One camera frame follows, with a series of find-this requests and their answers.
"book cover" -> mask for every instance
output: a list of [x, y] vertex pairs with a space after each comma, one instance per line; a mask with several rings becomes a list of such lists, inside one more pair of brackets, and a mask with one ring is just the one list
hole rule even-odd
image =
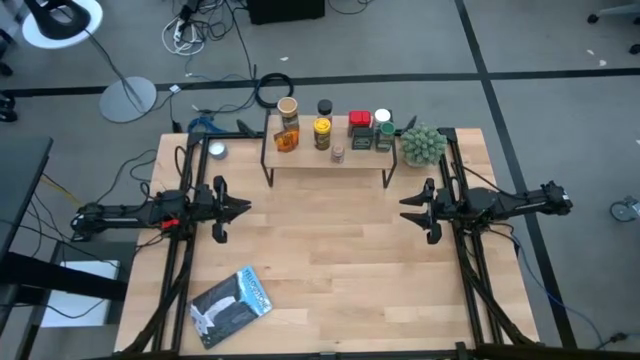
[[272, 309], [251, 266], [199, 295], [188, 306], [205, 349], [211, 349]]

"red spice container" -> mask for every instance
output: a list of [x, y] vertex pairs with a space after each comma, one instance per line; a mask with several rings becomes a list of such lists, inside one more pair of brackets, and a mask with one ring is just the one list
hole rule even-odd
[[354, 110], [349, 112], [349, 137], [353, 137], [356, 127], [371, 127], [371, 113], [369, 111]]

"yellow jar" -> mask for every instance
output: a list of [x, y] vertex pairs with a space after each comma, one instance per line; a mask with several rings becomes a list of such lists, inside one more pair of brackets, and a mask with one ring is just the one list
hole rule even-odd
[[331, 146], [331, 121], [318, 118], [313, 122], [313, 139], [316, 149], [327, 150]]

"green succulent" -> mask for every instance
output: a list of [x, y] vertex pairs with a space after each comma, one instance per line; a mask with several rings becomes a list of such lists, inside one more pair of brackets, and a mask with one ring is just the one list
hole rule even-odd
[[447, 147], [447, 137], [425, 124], [407, 130], [400, 138], [404, 159], [411, 166], [437, 164]]

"red lid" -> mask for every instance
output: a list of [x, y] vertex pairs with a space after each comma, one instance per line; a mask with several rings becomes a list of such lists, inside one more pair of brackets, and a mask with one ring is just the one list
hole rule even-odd
[[349, 112], [349, 124], [357, 126], [371, 125], [371, 113], [369, 111], [355, 110]]

